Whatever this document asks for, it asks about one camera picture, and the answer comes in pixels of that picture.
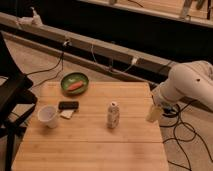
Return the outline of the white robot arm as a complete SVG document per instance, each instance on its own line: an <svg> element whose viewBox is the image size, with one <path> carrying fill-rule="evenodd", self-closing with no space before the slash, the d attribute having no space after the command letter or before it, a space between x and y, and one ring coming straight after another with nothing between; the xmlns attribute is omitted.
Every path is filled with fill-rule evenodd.
<svg viewBox="0 0 213 171"><path fill-rule="evenodd" d="M213 65L193 61L174 65L168 78L152 90L153 105L146 116L148 122L158 120L163 109L174 106L183 97L198 100L213 111Z"/></svg>

